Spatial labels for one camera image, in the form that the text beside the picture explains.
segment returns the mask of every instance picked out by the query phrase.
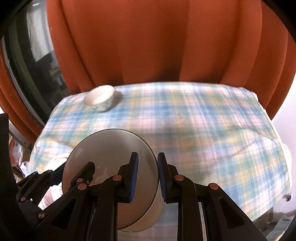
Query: plaid tablecloth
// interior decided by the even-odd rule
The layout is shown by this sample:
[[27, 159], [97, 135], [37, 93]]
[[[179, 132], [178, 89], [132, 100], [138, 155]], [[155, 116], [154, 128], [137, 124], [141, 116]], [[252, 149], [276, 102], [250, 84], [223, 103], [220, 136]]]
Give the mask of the plaid tablecloth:
[[[109, 128], [141, 136], [155, 155], [195, 183], [218, 183], [252, 219], [269, 210], [292, 185], [289, 151], [254, 93], [225, 85], [166, 82], [117, 86], [114, 106], [98, 113], [87, 93], [64, 98], [35, 143], [30, 170], [43, 172], [90, 134]], [[119, 240], [176, 240], [177, 205], [157, 223]]]

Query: white wall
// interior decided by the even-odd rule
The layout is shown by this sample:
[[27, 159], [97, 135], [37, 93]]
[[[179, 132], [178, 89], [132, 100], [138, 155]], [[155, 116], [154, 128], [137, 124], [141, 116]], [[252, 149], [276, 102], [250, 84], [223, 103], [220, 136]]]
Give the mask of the white wall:
[[296, 214], [296, 76], [281, 108], [272, 120], [283, 143], [292, 155], [292, 200], [286, 202], [281, 199], [274, 206], [274, 218], [279, 219], [283, 214]]

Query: white cup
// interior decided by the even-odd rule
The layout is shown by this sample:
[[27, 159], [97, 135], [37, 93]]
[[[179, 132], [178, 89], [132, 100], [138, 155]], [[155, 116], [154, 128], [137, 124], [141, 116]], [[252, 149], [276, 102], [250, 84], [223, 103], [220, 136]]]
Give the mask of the white cup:
[[104, 112], [111, 108], [115, 89], [111, 85], [101, 85], [94, 88], [84, 98], [84, 103], [90, 108]]

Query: white ceramic bowl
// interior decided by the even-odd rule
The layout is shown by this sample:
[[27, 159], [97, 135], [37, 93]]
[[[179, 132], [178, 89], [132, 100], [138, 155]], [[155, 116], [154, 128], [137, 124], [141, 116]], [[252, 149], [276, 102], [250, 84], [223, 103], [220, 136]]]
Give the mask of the white ceramic bowl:
[[90, 108], [104, 112], [111, 108], [115, 89], [111, 85], [101, 85], [92, 89], [84, 98], [84, 103]]
[[95, 185], [117, 174], [120, 166], [129, 163], [133, 151], [139, 154], [135, 196], [130, 204], [118, 204], [118, 229], [136, 232], [150, 227], [160, 216], [164, 204], [158, 166], [148, 144], [132, 132], [107, 129], [81, 141], [66, 162], [62, 179], [63, 193], [68, 191], [70, 181], [89, 161], [96, 166], [94, 179], [90, 183]]

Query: window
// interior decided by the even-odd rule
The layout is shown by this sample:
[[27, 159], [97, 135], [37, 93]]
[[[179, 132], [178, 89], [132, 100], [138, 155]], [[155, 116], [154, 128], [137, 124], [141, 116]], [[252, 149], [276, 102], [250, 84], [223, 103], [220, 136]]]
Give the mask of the window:
[[32, 1], [12, 22], [2, 47], [16, 89], [31, 114], [45, 125], [70, 93], [60, 71], [46, 14], [46, 0]]

